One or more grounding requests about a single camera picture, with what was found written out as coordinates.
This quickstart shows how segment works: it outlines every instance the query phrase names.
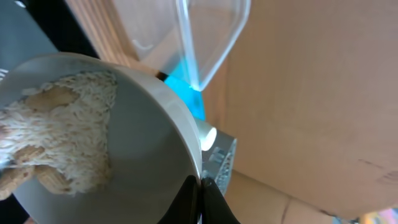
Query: rice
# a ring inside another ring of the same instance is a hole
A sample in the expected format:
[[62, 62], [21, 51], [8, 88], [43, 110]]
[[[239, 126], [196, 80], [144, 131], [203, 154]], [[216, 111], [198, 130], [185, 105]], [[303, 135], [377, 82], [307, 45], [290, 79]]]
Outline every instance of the rice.
[[115, 77], [108, 71], [79, 73], [22, 94], [31, 96], [55, 86], [69, 88], [79, 97], [50, 111], [34, 110], [24, 100], [0, 111], [0, 127], [6, 133], [0, 139], [0, 155], [12, 157], [26, 146], [42, 147], [43, 154], [19, 166], [56, 168], [70, 181], [69, 194], [95, 190], [110, 178], [107, 132]]

